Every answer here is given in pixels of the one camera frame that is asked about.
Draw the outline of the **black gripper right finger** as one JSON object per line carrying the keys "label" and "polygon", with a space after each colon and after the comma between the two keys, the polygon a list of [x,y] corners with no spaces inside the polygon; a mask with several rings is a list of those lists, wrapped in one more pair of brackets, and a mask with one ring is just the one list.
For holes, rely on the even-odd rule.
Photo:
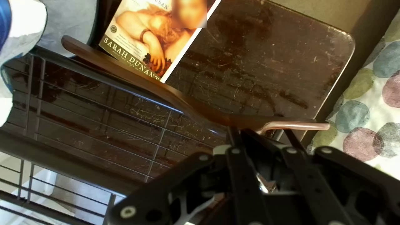
{"label": "black gripper right finger", "polygon": [[285,147],[282,158],[296,187],[284,225],[400,225],[400,183],[392,176],[329,146],[312,154]]}

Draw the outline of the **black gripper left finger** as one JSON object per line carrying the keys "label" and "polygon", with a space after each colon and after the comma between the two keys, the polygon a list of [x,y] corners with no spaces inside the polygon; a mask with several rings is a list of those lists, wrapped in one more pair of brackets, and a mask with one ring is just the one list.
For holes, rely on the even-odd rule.
{"label": "black gripper left finger", "polygon": [[197,152],[115,203],[111,225],[184,225],[229,188],[225,154]]}

